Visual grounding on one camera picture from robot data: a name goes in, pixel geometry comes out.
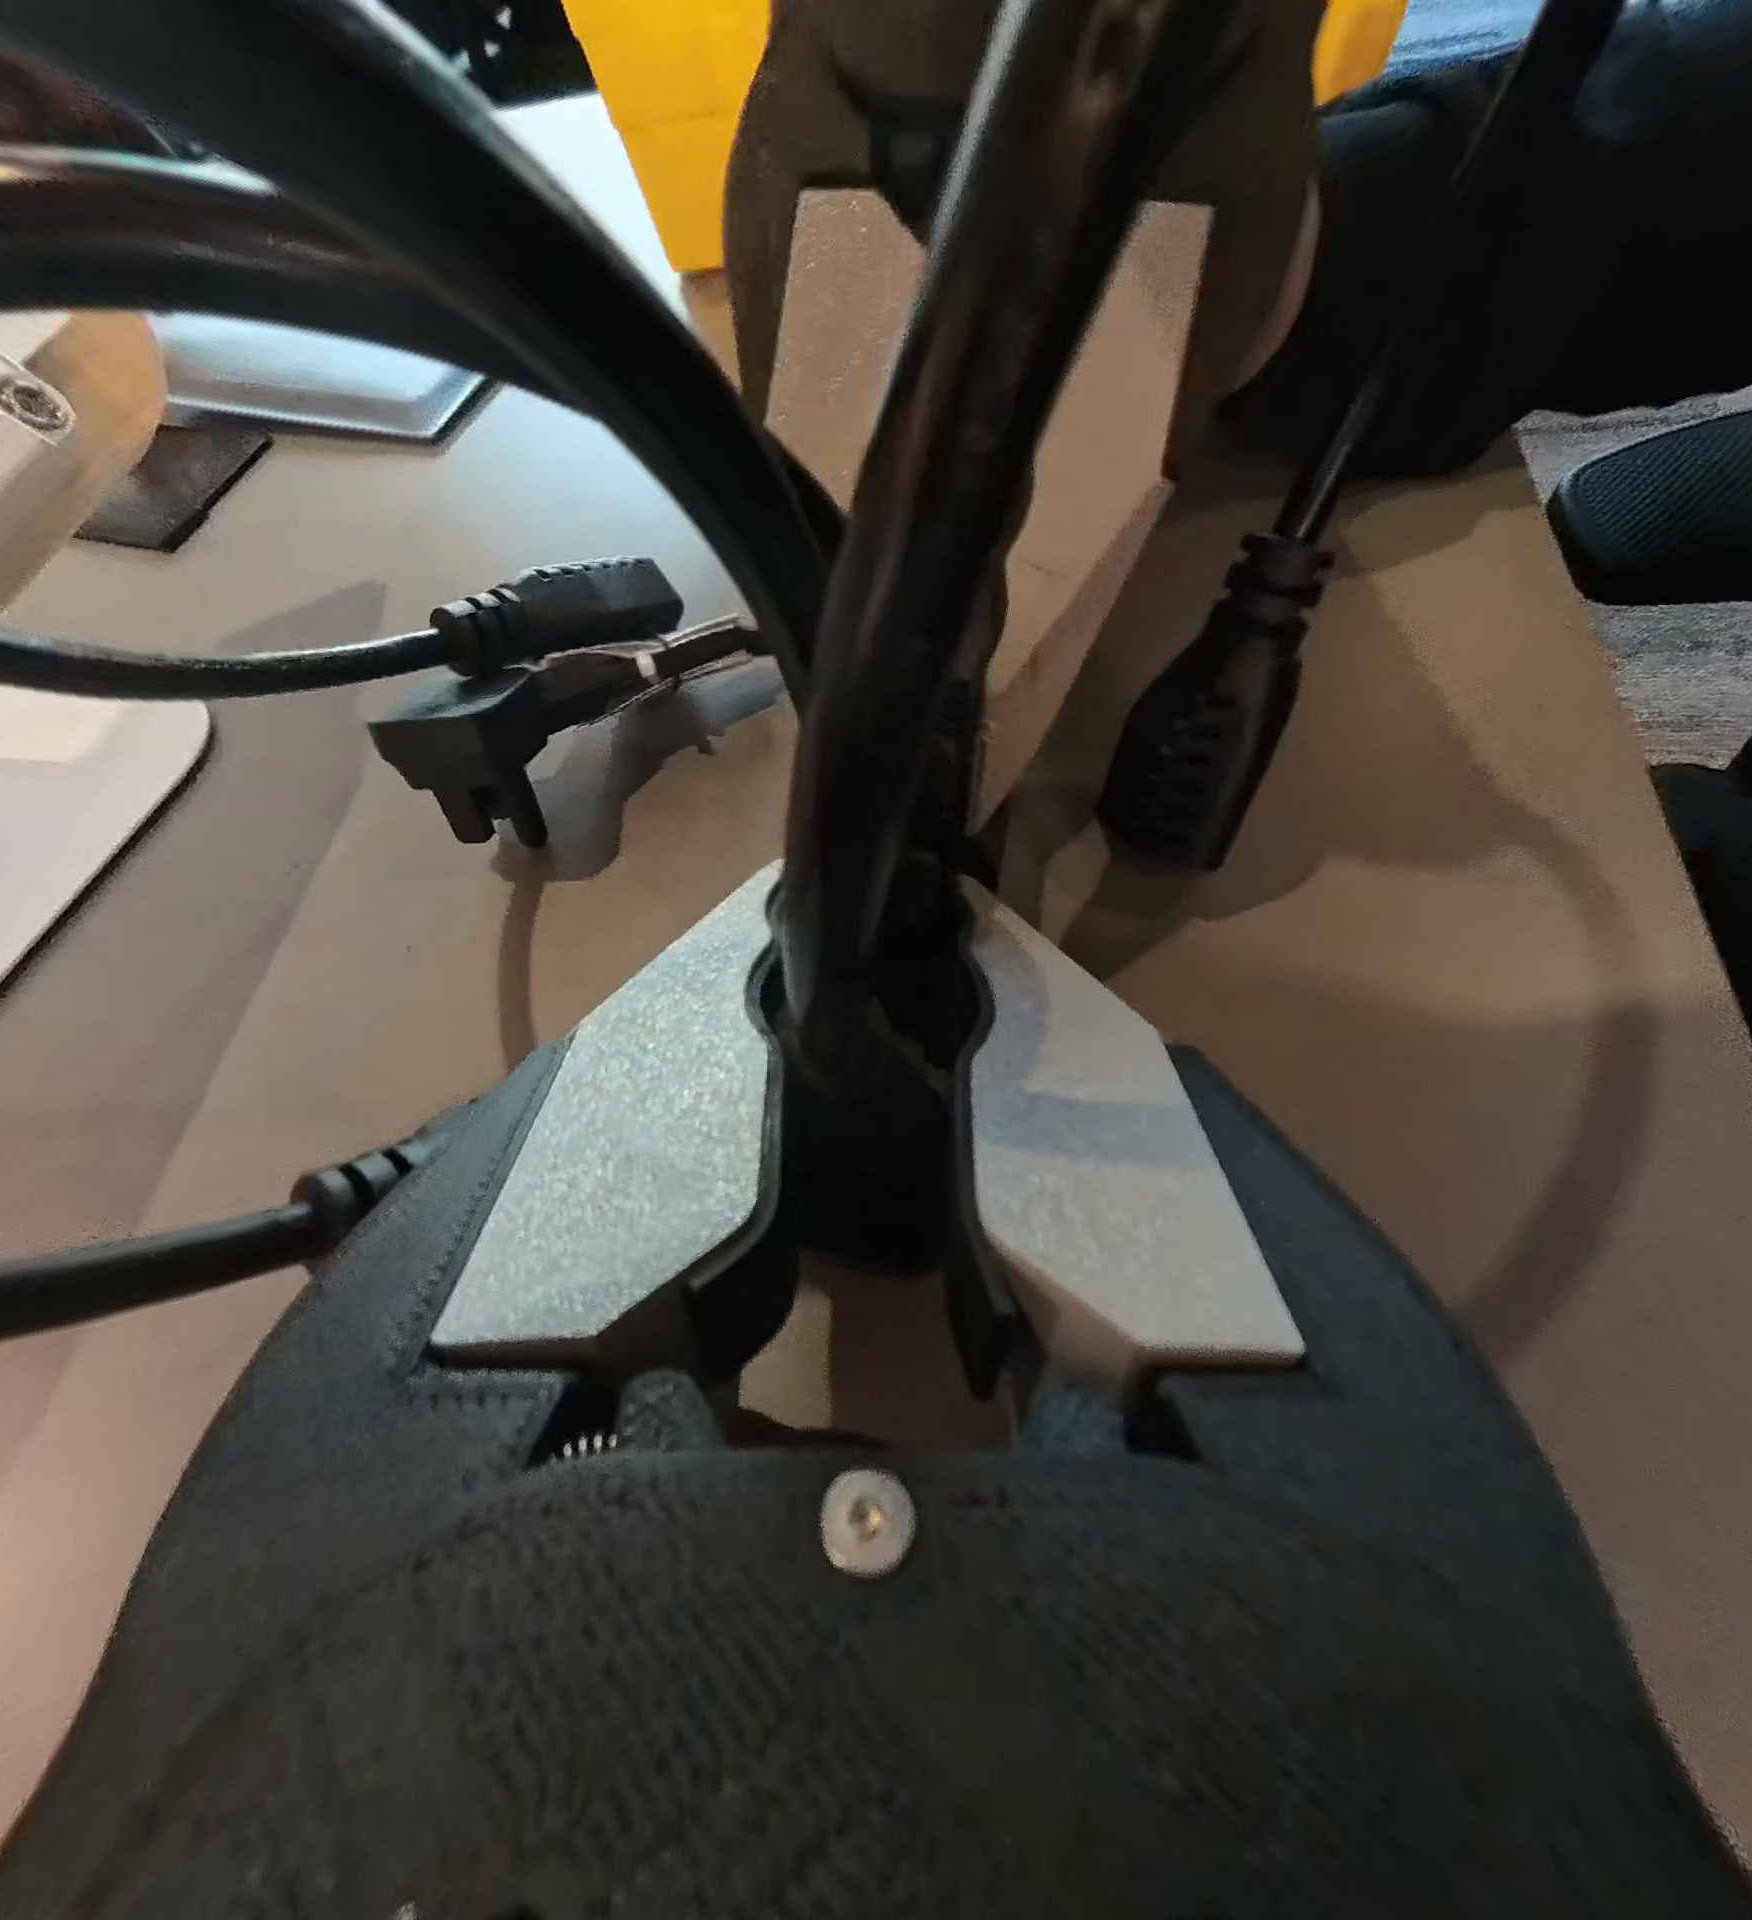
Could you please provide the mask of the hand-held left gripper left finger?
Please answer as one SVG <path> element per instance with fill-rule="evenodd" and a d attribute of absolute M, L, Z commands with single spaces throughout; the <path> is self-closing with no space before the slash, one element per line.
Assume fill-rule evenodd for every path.
<path fill-rule="evenodd" d="M 568 1035 L 432 1329 L 471 1369 L 738 1379 L 796 1252 L 762 1021 L 771 862 Z"/>

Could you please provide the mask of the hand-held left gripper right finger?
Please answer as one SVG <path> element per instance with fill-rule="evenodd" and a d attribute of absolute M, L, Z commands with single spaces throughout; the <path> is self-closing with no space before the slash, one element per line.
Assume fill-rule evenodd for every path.
<path fill-rule="evenodd" d="M 947 1310 L 969 1391 L 1288 1372 L 1305 1340 L 1156 1026 L 973 879 Z"/>

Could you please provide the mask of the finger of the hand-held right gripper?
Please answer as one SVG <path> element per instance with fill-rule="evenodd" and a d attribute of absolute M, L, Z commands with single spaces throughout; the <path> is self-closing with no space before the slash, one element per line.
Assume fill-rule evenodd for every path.
<path fill-rule="evenodd" d="M 870 186 L 808 188 L 796 200 L 767 425 L 841 510 L 853 504 L 923 259 Z"/>
<path fill-rule="evenodd" d="M 1003 561 L 990 711 L 1050 711 L 1167 500 L 1162 466 L 1211 213 L 1145 207 L 1043 430 Z"/>

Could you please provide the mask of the person's right forearm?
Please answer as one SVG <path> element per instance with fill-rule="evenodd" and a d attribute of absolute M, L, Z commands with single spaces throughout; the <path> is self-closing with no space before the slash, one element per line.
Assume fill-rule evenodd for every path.
<path fill-rule="evenodd" d="M 1322 420 L 1379 347 L 1439 188 L 1512 51 L 1380 81 L 1321 121 L 1310 298 L 1272 381 Z M 1463 463 L 1534 412 L 1601 415 L 1752 385 L 1752 5 L 1627 13 L 1573 116 L 1441 297 L 1369 459 Z"/>

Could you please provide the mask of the yellow box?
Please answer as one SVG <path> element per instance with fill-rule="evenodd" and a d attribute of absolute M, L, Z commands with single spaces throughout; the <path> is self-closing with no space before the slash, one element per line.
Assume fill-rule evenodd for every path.
<path fill-rule="evenodd" d="M 959 108 L 936 245 L 1018 217 L 1050 278 L 1107 269 L 1177 101 L 1216 95 L 1269 5 L 566 5 L 666 252 L 724 262 L 724 196 L 764 58 L 808 54 L 848 138 L 889 101 Z"/>

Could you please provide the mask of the black flat pad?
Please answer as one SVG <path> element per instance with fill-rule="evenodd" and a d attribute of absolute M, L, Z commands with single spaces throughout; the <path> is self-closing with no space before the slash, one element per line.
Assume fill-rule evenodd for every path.
<path fill-rule="evenodd" d="M 273 444 L 270 432 L 243 420 L 164 424 L 73 540 L 173 555 Z"/>

